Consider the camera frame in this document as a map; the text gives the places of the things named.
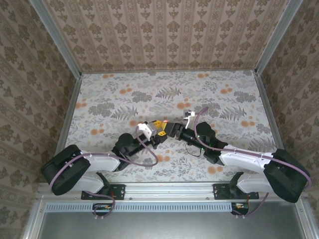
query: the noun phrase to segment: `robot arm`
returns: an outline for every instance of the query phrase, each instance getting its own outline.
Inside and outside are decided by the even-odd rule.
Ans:
[[[162,122],[159,120],[150,123],[145,122],[144,124],[139,124],[139,129],[143,132],[139,138],[145,145],[151,145],[156,149],[168,136],[174,137],[177,140],[183,140],[189,145],[204,150],[204,157],[212,164],[239,166],[257,173],[237,173],[231,180],[232,193],[236,193],[238,190],[244,193],[274,192],[288,202],[295,203],[298,200],[307,183],[307,178],[290,167],[263,158],[263,156],[268,156],[281,160],[297,167],[309,175],[309,173],[285,150],[277,149],[275,153],[258,153],[261,157],[240,153],[251,152],[256,154],[256,152],[237,149],[228,143],[218,140],[215,137],[215,131],[211,129],[208,123],[199,123],[196,126],[196,131],[200,140],[206,145],[220,149],[220,151],[212,150],[204,147],[197,140],[195,132],[187,126],[188,123],[187,125],[183,125],[180,123]],[[133,138],[129,133],[124,133],[115,143],[112,152],[109,154],[105,153],[106,156],[83,156],[70,165],[70,167],[68,167],[68,169],[66,169],[54,182],[52,191],[56,195],[61,195],[68,191],[81,191],[87,189],[91,192],[98,192],[101,188],[105,187],[105,181],[107,180],[103,178],[102,175],[99,175],[104,181],[102,183],[98,179],[87,177],[85,174],[86,172],[98,170],[121,171],[130,163],[120,161],[119,158],[130,161],[130,157],[142,149],[144,149],[144,146],[137,138]],[[70,145],[57,154],[41,169],[47,182],[50,183],[52,181],[53,177],[65,163],[74,158],[74,156],[82,153],[84,154],[77,146]]]

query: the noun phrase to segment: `black mounting plate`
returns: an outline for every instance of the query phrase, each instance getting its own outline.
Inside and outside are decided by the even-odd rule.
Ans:
[[[241,193],[238,197],[234,197],[230,193],[229,185],[228,183],[217,183],[213,184],[213,192],[214,192],[214,199],[215,200],[227,200],[227,199],[235,199],[235,200],[246,200],[247,194]],[[249,199],[259,199],[259,194],[256,192],[249,193]]]
[[[125,196],[125,184],[111,184],[110,190],[107,196],[113,197],[115,200],[124,200]],[[96,197],[87,194],[86,192],[82,191],[81,194],[82,200],[107,200],[103,197]]]

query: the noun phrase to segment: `gray floor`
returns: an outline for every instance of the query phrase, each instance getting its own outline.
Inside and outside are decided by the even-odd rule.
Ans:
[[[47,213],[40,239],[304,239],[296,208],[266,203],[245,219],[230,213]]]

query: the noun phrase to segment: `metal frame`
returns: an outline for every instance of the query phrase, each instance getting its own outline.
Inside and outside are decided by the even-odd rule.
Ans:
[[[36,13],[39,15],[41,21],[43,22],[46,30],[49,32],[52,40],[54,41],[55,45],[59,49],[61,55],[63,56],[66,64],[69,66],[71,72],[73,73],[76,79],[80,79],[81,70],[80,66],[78,65],[77,61],[73,57],[73,54],[68,47],[67,43],[63,39],[63,36],[60,30],[57,28],[54,20],[49,14],[48,9],[46,8],[45,4],[41,0],[30,0],[32,6],[34,7]]]
[[[73,93],[71,96],[70,104],[69,104],[68,110],[67,110],[66,115],[65,115],[60,138],[59,138],[58,144],[57,144],[56,149],[55,149],[55,155],[57,155],[59,152],[61,152],[65,148],[66,140],[68,138],[70,126],[72,123],[72,118],[73,118],[76,102],[77,102],[78,96],[80,94],[81,84],[82,84],[82,79],[76,80],[75,85],[74,85],[74,89],[73,89]]]
[[[259,73],[255,73],[254,72],[254,76],[255,76],[255,80],[256,80],[256,84],[257,84],[257,88],[259,90],[259,94],[261,97],[261,100],[263,102],[264,108],[265,108],[265,112],[266,112],[266,116],[269,122],[269,126],[271,129],[271,132],[273,133],[273,137],[274,137],[274,141],[276,144],[277,148],[282,148],[284,149],[284,144],[281,140],[280,134],[279,134],[279,130],[275,121],[275,117],[273,114],[273,111],[271,109],[270,103],[269,103],[269,99],[267,97],[267,93],[265,90],[265,86],[263,84],[263,81],[261,79],[261,76]]]
[[[309,202],[300,198],[296,203],[296,208],[306,239],[318,239],[319,230]]]
[[[225,183],[217,182],[163,182],[163,183],[122,183],[126,185],[125,199],[118,202],[129,204],[135,203],[223,203],[223,202],[242,202],[243,200],[214,200],[213,184]],[[264,198],[265,194],[260,194],[259,200]],[[47,203],[86,203],[91,200],[81,200],[81,192],[69,192],[61,196],[55,196],[49,191],[46,183],[40,183],[38,194],[35,198],[28,225],[23,239],[37,239],[40,233],[41,225],[45,215]],[[268,196],[268,201],[283,201],[275,194]],[[99,200],[99,203],[109,203],[110,200]]]
[[[290,25],[291,21],[293,20],[296,12],[298,11],[301,3],[303,0],[291,0],[288,2],[284,13],[280,17],[278,24],[271,35],[267,46],[265,47],[262,55],[259,58],[259,61],[255,67],[256,71],[259,74],[262,74],[266,65],[268,64],[271,56],[275,52],[279,42],[283,38],[288,26]]]
[[[98,202],[91,203],[47,203],[45,213],[65,213],[65,212],[94,212],[94,205]],[[137,202],[122,202],[115,204],[112,213],[185,213],[185,212],[232,212],[231,202],[152,202],[152,203],[137,203]],[[105,212],[97,208],[96,212]]]
[[[122,70],[122,71],[83,71],[82,74],[116,74],[116,73],[156,73],[156,72],[198,72],[198,71],[253,71],[254,68],[243,68],[243,69],[231,69],[231,68],[223,68],[223,69],[210,69],[210,68],[201,68],[201,69],[149,69],[149,70]]]

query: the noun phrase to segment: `patterned wall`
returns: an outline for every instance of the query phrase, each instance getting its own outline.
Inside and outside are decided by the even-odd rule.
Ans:
[[[75,79],[28,1],[0,1],[0,238],[18,238]]]
[[[282,140],[306,166],[319,222],[319,1],[305,0],[262,74]]]
[[[288,0],[45,0],[84,72],[253,69]]]

